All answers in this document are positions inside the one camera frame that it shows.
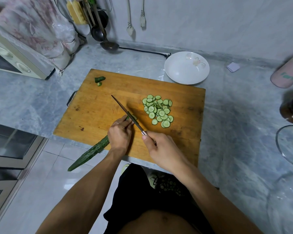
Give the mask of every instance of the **black power cord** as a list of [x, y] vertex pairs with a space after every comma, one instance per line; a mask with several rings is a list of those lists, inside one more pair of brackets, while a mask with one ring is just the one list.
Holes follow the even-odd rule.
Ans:
[[119, 47], [119, 48], [121, 48], [121, 49], [127, 49], [127, 50], [133, 50], [133, 51], [137, 51], [137, 52], [154, 53], [154, 54], [162, 55], [166, 59], [172, 55], [171, 53], [170, 54], [164, 54], [164, 53], [159, 53], [159, 52], [150, 52], [150, 51], [138, 50], [138, 49], [133, 49], [133, 48], [124, 48], [124, 47]]

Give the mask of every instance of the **bare belly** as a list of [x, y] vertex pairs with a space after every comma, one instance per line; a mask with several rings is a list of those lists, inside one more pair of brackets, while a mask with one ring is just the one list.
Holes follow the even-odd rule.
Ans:
[[182, 217], [160, 210], [149, 210], [127, 223], [118, 233], [193, 233], [198, 234]]

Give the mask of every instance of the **black pants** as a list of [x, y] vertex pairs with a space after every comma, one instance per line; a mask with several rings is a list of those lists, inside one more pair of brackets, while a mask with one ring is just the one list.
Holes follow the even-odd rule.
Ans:
[[125, 224], [152, 209], [181, 216], [201, 233], [214, 233], [202, 211], [189, 197], [153, 189], [142, 167], [133, 163], [119, 178], [112, 206], [103, 215], [108, 221], [104, 233], [117, 233]]

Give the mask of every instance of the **pile of cucumber slices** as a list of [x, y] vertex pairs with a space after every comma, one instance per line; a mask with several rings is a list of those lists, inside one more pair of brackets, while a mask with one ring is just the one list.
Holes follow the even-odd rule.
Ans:
[[142, 100], [142, 102], [144, 105], [144, 111], [149, 114], [149, 118], [152, 119], [153, 125], [161, 122], [161, 126], [163, 128], [170, 127], [170, 123], [172, 123], [174, 120], [173, 116], [168, 115], [171, 111], [171, 100], [162, 100], [160, 95], [156, 95], [154, 97], [153, 95], [149, 94]]

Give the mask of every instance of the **pink thermos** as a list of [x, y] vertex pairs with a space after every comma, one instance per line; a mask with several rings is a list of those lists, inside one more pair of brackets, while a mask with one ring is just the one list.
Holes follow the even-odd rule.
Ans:
[[270, 80], [280, 88], [288, 88], [293, 85], [293, 58], [273, 73]]

